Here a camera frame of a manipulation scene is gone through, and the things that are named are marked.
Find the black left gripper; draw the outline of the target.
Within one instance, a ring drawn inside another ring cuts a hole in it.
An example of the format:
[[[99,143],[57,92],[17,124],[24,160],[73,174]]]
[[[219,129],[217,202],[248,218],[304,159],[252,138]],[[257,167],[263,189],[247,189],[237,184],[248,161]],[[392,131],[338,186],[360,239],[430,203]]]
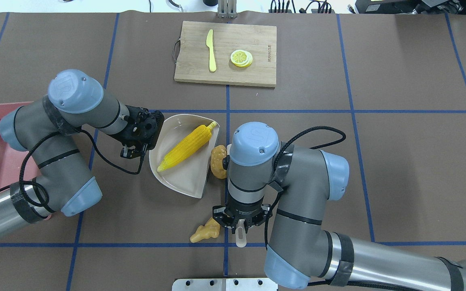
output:
[[[121,157],[132,160],[144,158],[146,151],[157,145],[165,117],[159,110],[149,111],[146,108],[126,105],[128,114],[120,118],[126,122],[122,131],[114,134],[114,139],[124,146]]]

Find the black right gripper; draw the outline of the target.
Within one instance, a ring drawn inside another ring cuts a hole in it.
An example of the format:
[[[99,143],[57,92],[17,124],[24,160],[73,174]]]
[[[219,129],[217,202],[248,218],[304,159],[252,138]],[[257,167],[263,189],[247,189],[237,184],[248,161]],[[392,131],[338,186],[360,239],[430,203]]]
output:
[[[235,234],[237,225],[241,219],[244,220],[245,231],[252,226],[261,226],[267,218],[272,217],[269,212],[268,203],[240,203],[230,202],[225,206],[214,206],[212,218],[222,227],[230,229]]]

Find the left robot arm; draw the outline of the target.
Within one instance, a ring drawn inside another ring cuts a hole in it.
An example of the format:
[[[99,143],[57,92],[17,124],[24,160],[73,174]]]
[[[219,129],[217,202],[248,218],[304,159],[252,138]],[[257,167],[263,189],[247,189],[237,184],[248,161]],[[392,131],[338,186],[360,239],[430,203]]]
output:
[[[67,217],[94,206],[102,198],[96,178],[73,140],[84,125],[122,144],[120,156],[139,157],[155,148],[165,118],[161,111],[126,105],[107,93],[85,72],[59,72],[39,101],[18,107],[0,121],[0,136],[13,149],[26,152],[18,181],[0,190],[0,238],[61,212]],[[24,178],[33,159],[40,175]]]

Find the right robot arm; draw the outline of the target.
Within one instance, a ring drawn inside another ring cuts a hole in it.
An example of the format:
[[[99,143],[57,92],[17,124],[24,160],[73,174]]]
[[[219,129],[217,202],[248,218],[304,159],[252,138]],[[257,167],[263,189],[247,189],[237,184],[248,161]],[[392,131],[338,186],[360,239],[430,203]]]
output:
[[[466,291],[466,260],[422,256],[323,230],[326,202],[345,193],[349,166],[344,157],[294,141],[281,142],[261,122],[234,132],[228,156],[228,198],[213,218],[233,233],[274,223],[264,272],[288,289],[359,286],[391,291]]]

